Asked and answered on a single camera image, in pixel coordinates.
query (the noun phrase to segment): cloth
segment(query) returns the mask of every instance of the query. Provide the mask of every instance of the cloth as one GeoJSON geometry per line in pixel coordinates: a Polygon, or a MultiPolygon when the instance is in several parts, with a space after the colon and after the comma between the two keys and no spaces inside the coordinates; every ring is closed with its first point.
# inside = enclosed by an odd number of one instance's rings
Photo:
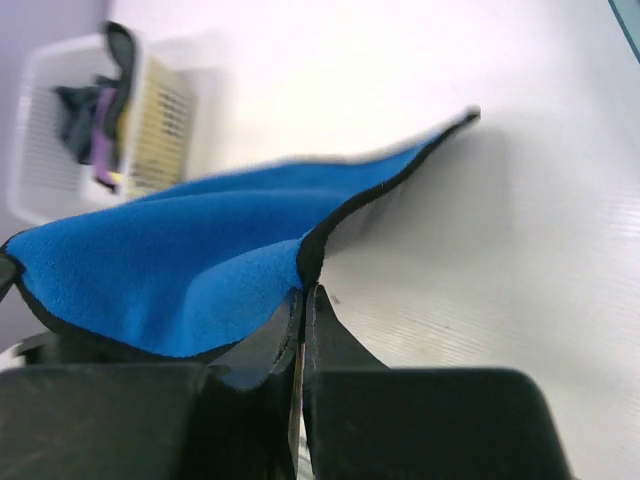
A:
{"type": "Polygon", "coordinates": [[[55,332],[193,357],[242,340],[320,275],[347,216],[406,180],[470,110],[368,162],[289,163],[176,186],[20,233],[17,285],[55,332]]]}
{"type": "Polygon", "coordinates": [[[80,88],[59,86],[53,89],[60,100],[58,136],[82,165],[91,163],[91,131],[100,92],[115,85],[114,80],[97,76],[95,85],[80,88]]]}

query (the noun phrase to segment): white plastic basket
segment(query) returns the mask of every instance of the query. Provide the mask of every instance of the white plastic basket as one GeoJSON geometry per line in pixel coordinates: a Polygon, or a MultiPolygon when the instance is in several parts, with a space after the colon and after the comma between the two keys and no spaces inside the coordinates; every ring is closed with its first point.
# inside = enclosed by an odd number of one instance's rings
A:
{"type": "Polygon", "coordinates": [[[58,138],[60,105],[52,91],[56,86],[91,85],[96,75],[115,77],[117,69],[104,38],[78,38],[32,54],[23,77],[7,188],[11,213],[40,225],[113,206],[182,180],[195,95],[180,73],[162,63],[166,42],[151,45],[138,35],[136,40],[117,193],[98,185],[93,167],[78,164],[58,138]]]}

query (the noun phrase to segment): black cloth edge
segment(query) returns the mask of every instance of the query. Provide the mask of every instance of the black cloth edge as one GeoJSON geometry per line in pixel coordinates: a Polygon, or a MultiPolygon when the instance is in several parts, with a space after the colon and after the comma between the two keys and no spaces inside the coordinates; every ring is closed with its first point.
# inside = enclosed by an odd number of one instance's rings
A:
{"type": "Polygon", "coordinates": [[[446,128],[434,141],[425,146],[396,176],[375,187],[365,190],[347,200],[334,210],[327,218],[320,222],[303,240],[296,257],[298,274],[302,279],[305,291],[315,285],[320,278],[320,271],[325,257],[325,246],[329,236],[340,222],[356,210],[389,193],[402,182],[407,180],[427,159],[427,157],[442,145],[449,137],[463,127],[480,118],[480,110],[476,107],[468,108],[461,120],[446,128]]]}

